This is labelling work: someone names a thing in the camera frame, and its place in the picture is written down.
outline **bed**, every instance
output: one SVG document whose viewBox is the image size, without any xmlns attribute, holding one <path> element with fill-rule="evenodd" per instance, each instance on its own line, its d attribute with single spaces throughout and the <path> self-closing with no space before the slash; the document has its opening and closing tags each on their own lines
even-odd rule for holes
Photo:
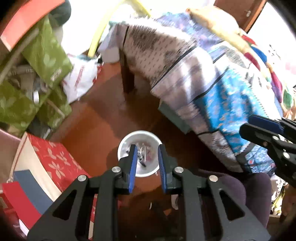
<svg viewBox="0 0 296 241">
<path fill-rule="evenodd" d="M 283 111 L 268 79 L 241 51 L 187 13 L 117 23 L 98 51 L 113 48 L 125 93 L 140 74 L 227 169 L 273 175 L 267 150 L 242 139 L 239 127 L 251 114 L 279 119 Z"/>
</svg>

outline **silver screw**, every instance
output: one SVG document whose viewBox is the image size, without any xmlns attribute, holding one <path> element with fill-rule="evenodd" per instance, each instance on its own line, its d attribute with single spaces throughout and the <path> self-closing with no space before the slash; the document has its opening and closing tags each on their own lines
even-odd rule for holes
<svg viewBox="0 0 296 241">
<path fill-rule="evenodd" d="M 86 175 L 80 175 L 79 177 L 78 177 L 78 181 L 79 182 L 84 182 L 86 180 Z"/>
<path fill-rule="evenodd" d="M 120 167 L 112 167 L 112 172 L 120 172 L 121 168 Z"/>
<path fill-rule="evenodd" d="M 285 158 L 290 159 L 290 155 L 287 152 L 283 152 Z"/>
<path fill-rule="evenodd" d="M 210 175 L 209 180 L 212 182 L 217 182 L 218 181 L 218 177 L 215 175 Z"/>
<path fill-rule="evenodd" d="M 175 172 L 182 173 L 184 169 L 182 167 L 175 167 Z"/>
</svg>

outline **wooden floor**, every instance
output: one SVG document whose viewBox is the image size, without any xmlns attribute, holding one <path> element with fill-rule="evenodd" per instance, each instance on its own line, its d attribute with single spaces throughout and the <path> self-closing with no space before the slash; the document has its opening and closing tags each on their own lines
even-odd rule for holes
<svg viewBox="0 0 296 241">
<path fill-rule="evenodd" d="M 135 78 L 136 90 L 123 94 L 119 64 L 105 64 L 97 83 L 72 105 L 73 113 L 52 136 L 63 143 L 91 176 L 117 165 L 117 148 L 124 136 L 147 130 L 159 137 L 180 166 L 213 171 L 224 170 L 208 148 L 190 132 L 184 135 L 158 110 L 159 99 L 150 94 L 149 84 Z M 151 202 L 170 208 L 170 196 L 161 190 L 159 175 L 136 178 L 133 194 L 120 197 L 118 212 L 121 240 L 152 240 L 168 235 L 162 219 L 149 210 Z"/>
</svg>

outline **white bowl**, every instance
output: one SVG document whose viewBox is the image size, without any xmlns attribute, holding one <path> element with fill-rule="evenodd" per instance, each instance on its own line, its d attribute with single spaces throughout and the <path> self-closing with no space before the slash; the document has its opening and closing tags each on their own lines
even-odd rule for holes
<svg viewBox="0 0 296 241">
<path fill-rule="evenodd" d="M 142 166 L 137 162 L 136 177 L 148 177 L 153 173 L 157 172 L 159 169 L 157 151 L 158 146 L 162 144 L 159 138 L 151 132 L 148 131 L 134 131 L 127 136 L 125 136 L 119 144 L 117 151 L 117 158 L 128 156 L 126 150 L 130 147 L 131 144 L 146 142 L 151 147 L 153 152 L 153 160 L 149 163 L 146 163 L 146 167 Z"/>
</svg>

